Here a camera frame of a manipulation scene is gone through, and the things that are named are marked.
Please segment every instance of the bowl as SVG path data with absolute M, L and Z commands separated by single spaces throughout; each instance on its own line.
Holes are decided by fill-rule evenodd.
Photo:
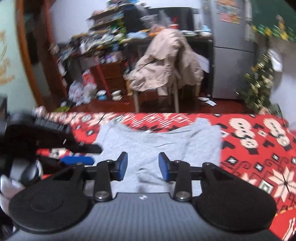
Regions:
M 97 96 L 103 96 L 107 93 L 106 90 L 101 90 L 101 91 L 98 91 L 98 93 L 96 94 Z
M 121 95 L 121 90 L 114 91 L 111 95 L 112 96 L 120 96 Z
M 121 100 L 121 98 L 122 98 L 121 95 L 116 95 L 116 96 L 113 96 L 113 97 L 112 97 L 112 100 L 114 100 L 114 101 L 119 101 L 119 100 Z

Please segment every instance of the wooden door frame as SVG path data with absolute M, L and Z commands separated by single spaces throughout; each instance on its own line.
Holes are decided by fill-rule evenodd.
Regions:
M 37 86 L 34 72 L 32 70 L 29 49 L 26 39 L 25 21 L 24 21 L 24 0 L 16 0 L 15 4 L 15 22 L 17 29 L 17 39 L 23 66 L 27 75 L 29 85 L 31 87 L 33 96 L 35 97 L 37 105 L 44 105 L 43 98 Z

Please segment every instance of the red cup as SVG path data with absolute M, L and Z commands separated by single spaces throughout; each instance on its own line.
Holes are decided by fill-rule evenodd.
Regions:
M 170 24 L 170 28 L 178 29 L 179 24 Z

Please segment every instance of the bottle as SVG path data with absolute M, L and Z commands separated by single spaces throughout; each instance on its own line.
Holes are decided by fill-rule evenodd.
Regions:
M 84 54 L 84 53 L 86 52 L 86 44 L 85 44 L 84 41 L 81 42 L 79 48 L 80 48 L 80 53 L 81 53 L 81 54 Z

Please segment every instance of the refrigerator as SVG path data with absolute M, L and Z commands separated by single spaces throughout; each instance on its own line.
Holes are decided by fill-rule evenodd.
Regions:
M 246 87 L 244 76 L 255 62 L 255 44 L 245 40 L 244 0 L 234 1 L 240 7 L 240 24 L 222 21 L 216 1 L 203 0 L 203 22 L 213 33 L 213 98 L 238 99 L 236 92 Z

